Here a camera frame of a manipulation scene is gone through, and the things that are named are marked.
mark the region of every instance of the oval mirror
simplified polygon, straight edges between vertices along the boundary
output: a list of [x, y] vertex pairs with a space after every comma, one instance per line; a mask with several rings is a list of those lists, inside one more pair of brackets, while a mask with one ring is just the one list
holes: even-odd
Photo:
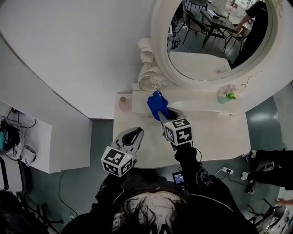
[[256, 52], [268, 18], [264, 1], [183, 0], [170, 22], [169, 59], [190, 79], [225, 78]]

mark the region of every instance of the white ornate mirror frame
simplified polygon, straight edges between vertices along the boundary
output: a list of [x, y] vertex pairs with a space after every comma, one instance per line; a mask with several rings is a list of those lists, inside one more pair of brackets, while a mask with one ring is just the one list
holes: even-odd
[[218, 87], [232, 83], [237, 87], [251, 76], [261, 72], [276, 52], [283, 35], [282, 0], [266, 0], [269, 21], [263, 42], [257, 51], [239, 67], [225, 72], [217, 80], [194, 80], [182, 75], [172, 65], [167, 54], [167, 36], [170, 22], [181, 0], [157, 0], [152, 15], [151, 38], [143, 38], [139, 42], [141, 59], [144, 63], [138, 83], [134, 90], [198, 90], [215, 92]]

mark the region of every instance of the green vase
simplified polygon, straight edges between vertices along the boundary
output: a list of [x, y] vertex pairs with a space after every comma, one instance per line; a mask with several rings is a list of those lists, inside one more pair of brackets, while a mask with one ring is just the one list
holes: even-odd
[[228, 97], [222, 97], [222, 96], [217, 96], [217, 98], [218, 98], [218, 102], [221, 103], [221, 104], [224, 104], [224, 103], [232, 100], [232, 99], [230, 99]]

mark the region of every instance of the black strap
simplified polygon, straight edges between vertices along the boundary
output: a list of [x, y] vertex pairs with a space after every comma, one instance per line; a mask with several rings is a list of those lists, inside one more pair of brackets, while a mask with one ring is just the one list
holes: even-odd
[[6, 173], [6, 166], [3, 158], [0, 156], [0, 164], [2, 169], [2, 176], [3, 176], [3, 182], [4, 182], [4, 189], [3, 191], [7, 191], [9, 189], [8, 185], [8, 179], [7, 179], [7, 173]]

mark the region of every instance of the power outlet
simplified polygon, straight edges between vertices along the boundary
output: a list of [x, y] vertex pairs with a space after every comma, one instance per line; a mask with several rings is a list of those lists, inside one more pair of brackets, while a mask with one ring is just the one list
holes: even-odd
[[227, 167], [223, 167], [223, 168], [222, 168], [222, 171], [225, 172], [225, 173], [227, 173], [227, 170], [230, 170], [230, 171], [231, 171], [231, 172], [230, 172], [230, 175], [233, 175], [233, 172], [234, 172], [234, 171], [233, 171], [232, 169], [227, 168]]

